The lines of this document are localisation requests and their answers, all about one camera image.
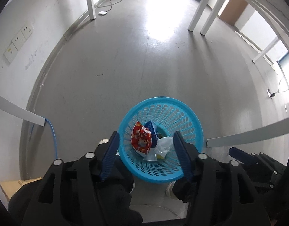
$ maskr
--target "white sneaker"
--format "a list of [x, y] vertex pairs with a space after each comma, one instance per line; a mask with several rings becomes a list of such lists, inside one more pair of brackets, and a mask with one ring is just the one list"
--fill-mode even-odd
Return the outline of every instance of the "white sneaker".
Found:
[[102, 139], [102, 140], [100, 140], [98, 145], [103, 144], [103, 143], [108, 143], [108, 142], [109, 142], [109, 139]]
[[178, 200], [178, 198], [173, 193], [173, 187], [176, 181], [170, 182], [165, 190], [165, 194], [167, 197], [172, 198], [174, 200]]
[[135, 188], [135, 183], [133, 183], [133, 188], [132, 188], [132, 190], [130, 191], [129, 194], [131, 194], [133, 192], [134, 188]]

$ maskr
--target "blue plastic basket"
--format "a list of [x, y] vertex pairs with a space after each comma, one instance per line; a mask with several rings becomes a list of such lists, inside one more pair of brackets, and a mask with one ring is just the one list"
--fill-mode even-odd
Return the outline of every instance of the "blue plastic basket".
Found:
[[195, 113], [183, 102], [167, 97], [144, 100], [134, 106], [125, 115], [118, 132], [120, 135], [119, 155], [125, 166], [135, 176], [153, 183], [175, 181], [183, 177], [175, 150], [171, 150], [165, 159], [145, 161], [131, 145], [131, 133], [137, 121], [145, 124], [154, 121], [165, 133], [173, 137], [180, 131], [184, 140], [196, 146], [199, 152], [203, 146], [203, 131]]

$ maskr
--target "silver bolt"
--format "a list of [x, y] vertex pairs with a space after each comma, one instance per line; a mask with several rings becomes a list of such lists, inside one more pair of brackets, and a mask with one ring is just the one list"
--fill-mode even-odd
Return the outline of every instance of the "silver bolt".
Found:
[[234, 167], [236, 167], [236, 166], [239, 165], [239, 163], [238, 163], [236, 160], [232, 160], [232, 161], [230, 162], [230, 164], [233, 165]]
[[207, 155], [204, 154], [204, 153], [200, 153], [200, 154], [198, 155], [198, 157], [199, 157], [201, 160], [207, 159]]
[[61, 165], [62, 164], [62, 160], [60, 160], [60, 159], [56, 159], [55, 161], [54, 161], [54, 165], [55, 166], [58, 166], [58, 165]]
[[87, 153], [87, 154], [85, 155], [85, 157], [86, 157], [87, 159], [91, 159], [91, 158], [94, 157], [94, 153], [89, 152], [89, 153]]

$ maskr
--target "gray floor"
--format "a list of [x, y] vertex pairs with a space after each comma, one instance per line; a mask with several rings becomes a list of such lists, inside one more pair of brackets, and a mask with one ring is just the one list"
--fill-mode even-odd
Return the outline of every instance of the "gray floor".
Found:
[[[206, 8], [195, 31], [187, 30], [197, 6], [195, 0], [122, 0], [63, 46], [34, 107], [53, 123], [60, 158], [71, 161], [93, 151], [131, 107], [155, 96], [186, 103], [198, 116], [205, 140], [289, 116], [288, 92], [267, 97], [267, 87], [277, 91], [280, 75], [264, 59], [253, 64], [258, 53], [232, 27], [217, 18], [201, 36], [210, 13]], [[43, 176], [54, 159], [49, 127], [35, 133], [38, 138], [27, 147], [30, 178]], [[239, 147], [286, 163], [289, 137]], [[205, 151], [230, 160], [228, 147]], [[136, 180], [132, 204], [157, 205], [184, 217], [186, 205], [165, 198], [165, 187]]]

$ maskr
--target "wall socket panel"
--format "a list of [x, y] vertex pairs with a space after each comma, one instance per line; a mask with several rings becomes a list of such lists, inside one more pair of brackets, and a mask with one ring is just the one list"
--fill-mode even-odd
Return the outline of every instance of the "wall socket panel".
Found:
[[19, 31], [18, 34], [11, 40], [13, 44], [15, 45], [17, 50], [20, 50], [25, 43], [26, 39], [23, 36], [22, 31]]
[[31, 22], [27, 22], [21, 29], [21, 32], [23, 33], [25, 39], [29, 38], [29, 36], [32, 34], [33, 31], [34, 28]]
[[8, 48], [4, 52], [4, 55], [7, 58], [7, 60], [10, 63], [12, 63], [12, 61], [16, 57], [17, 53], [18, 53], [18, 50], [16, 49], [15, 45], [11, 42], [11, 44], [8, 46]]

